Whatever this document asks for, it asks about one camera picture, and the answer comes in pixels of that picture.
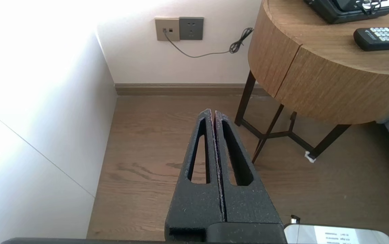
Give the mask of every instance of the remote control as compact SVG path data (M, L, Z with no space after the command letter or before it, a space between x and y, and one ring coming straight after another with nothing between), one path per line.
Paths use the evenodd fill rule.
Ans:
M354 40L365 51L389 50L389 28L359 28Z

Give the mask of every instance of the white wall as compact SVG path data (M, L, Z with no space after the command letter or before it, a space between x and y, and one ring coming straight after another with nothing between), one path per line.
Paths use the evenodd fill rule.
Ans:
M0 240L86 237L117 97L93 3L0 3Z
M254 27L261 0L103 1L98 35L115 83L245 83L251 36L236 54L192 59L157 41L155 17L204 17L203 40L177 42L190 55L227 51Z

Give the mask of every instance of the wooden floor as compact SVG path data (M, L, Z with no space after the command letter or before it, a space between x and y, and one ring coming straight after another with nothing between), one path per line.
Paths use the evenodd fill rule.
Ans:
M239 96L119 97L88 238L164 240L164 222L195 119L206 108L234 118ZM245 119L265 131L278 103L253 97ZM274 131L286 130L284 110ZM295 131L315 145L333 128L297 117ZM250 155L258 140L238 128ZM389 235L389 137L355 125L312 164L289 138L268 140L255 168L281 216L306 224L376 229ZM194 179L202 180L196 159Z

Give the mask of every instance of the round wooden side table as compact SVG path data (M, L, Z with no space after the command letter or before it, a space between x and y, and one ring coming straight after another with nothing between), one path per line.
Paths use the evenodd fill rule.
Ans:
M351 125L389 116L389 50L365 52L353 38L357 28L368 27L389 27L389 14L329 25L303 0L262 2L235 120L259 138L253 162L268 138L281 136L300 144L314 162ZM281 103L265 134L243 118L255 81ZM284 106L294 111L290 128L271 133ZM337 126L312 147L292 131L297 113Z

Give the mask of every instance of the wall socket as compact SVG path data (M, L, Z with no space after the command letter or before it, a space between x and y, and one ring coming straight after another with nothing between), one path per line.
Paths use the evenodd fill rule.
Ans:
M181 40L202 40L203 17L179 17L179 38Z
M155 29L157 30L157 40L167 41L163 30L171 41L179 41L179 18L155 18Z

